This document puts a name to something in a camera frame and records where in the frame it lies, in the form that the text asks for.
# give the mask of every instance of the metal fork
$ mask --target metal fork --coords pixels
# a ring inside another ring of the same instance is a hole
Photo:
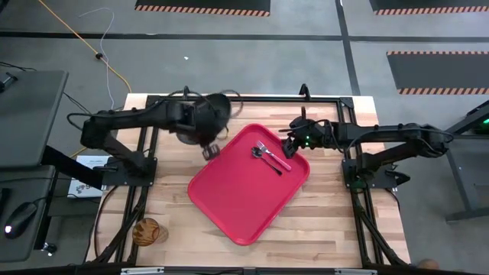
[[[285,161],[281,160],[279,157],[275,156],[274,153],[270,152],[267,147],[265,147],[265,144],[263,144],[261,141],[257,141],[258,148],[264,153],[269,154],[274,160],[276,160],[278,163],[280,163],[283,168],[287,171],[291,171],[292,167],[290,167],[289,164],[285,163]]]

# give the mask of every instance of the red tray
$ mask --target red tray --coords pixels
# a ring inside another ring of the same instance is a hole
[[[263,160],[251,155],[251,148],[263,142],[287,162],[285,170],[264,154],[283,173],[276,174]],[[190,181],[189,197],[233,242],[249,245],[278,215],[309,176],[309,164],[299,154],[286,159],[278,136],[263,125],[252,124],[221,150]]]

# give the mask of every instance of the concrete floor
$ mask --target concrete floor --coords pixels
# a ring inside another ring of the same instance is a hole
[[[242,93],[296,94],[307,83],[315,95],[351,95],[344,45],[325,40],[340,36],[335,0],[272,0],[269,18],[183,15],[133,11],[134,0],[49,0],[46,3],[76,30],[101,33],[110,13],[78,18],[95,8],[115,12],[111,33],[124,34],[270,34],[228,39],[104,40],[111,65],[130,82],[134,92],[172,92],[188,85],[200,92],[236,89]],[[381,124],[430,123],[441,129],[489,98],[485,95],[398,95],[385,56],[388,50],[489,50],[489,44],[460,43],[463,37],[489,37],[488,13],[375,16],[368,0],[343,0],[351,36],[458,37],[459,43],[352,42],[351,54],[362,95],[375,99]],[[0,14],[0,31],[66,32],[34,0],[16,0]],[[99,47],[97,40],[89,40]],[[38,70],[66,70],[66,92],[96,111],[110,107],[105,67],[75,39],[0,37],[0,60]],[[111,76],[115,105],[123,105],[127,89]],[[77,111],[63,99],[50,143],[66,154],[79,148],[79,132],[66,123]],[[446,224],[445,216],[462,203],[442,157],[400,163],[412,180],[399,188],[401,214],[413,263],[437,260],[442,269],[487,273],[489,218]],[[1,270],[81,263],[93,216],[62,218],[50,238],[60,251],[53,257],[34,253],[24,263],[0,264]]]

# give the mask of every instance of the wooden table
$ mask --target wooden table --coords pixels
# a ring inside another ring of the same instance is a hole
[[[146,98],[146,94],[130,94],[125,108],[143,108]],[[372,97],[357,96],[353,100],[359,125],[378,123]],[[223,147],[250,123],[261,123],[277,133],[300,115],[302,105],[306,106],[309,118],[338,119],[336,107],[330,103],[246,102],[243,112],[229,122],[227,141],[218,144]],[[139,132],[139,129],[119,131],[118,139],[135,150]],[[383,149],[383,144],[363,145],[367,152]],[[225,237],[189,200],[187,185],[206,165],[200,147],[182,144],[174,134],[160,131],[156,151],[157,175],[147,198],[146,216],[167,226],[170,237],[163,244],[140,247],[137,265],[360,267],[351,197],[340,171],[342,155],[330,149],[301,150],[300,153],[311,166],[309,179],[262,236],[254,244],[242,247]],[[127,193],[128,187],[120,187],[106,203],[99,224],[100,251],[121,225]],[[380,232],[399,256],[410,262],[395,200],[382,189],[372,190],[372,200]],[[366,239],[369,255],[374,259],[368,233]],[[124,259],[130,245],[129,235]],[[91,243],[87,260],[93,258]]]

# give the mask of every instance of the computer mouse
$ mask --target computer mouse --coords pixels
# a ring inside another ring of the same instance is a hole
[[[36,211],[37,205],[34,202],[20,204],[7,218],[4,227],[5,237],[9,239],[20,237],[28,227]]]

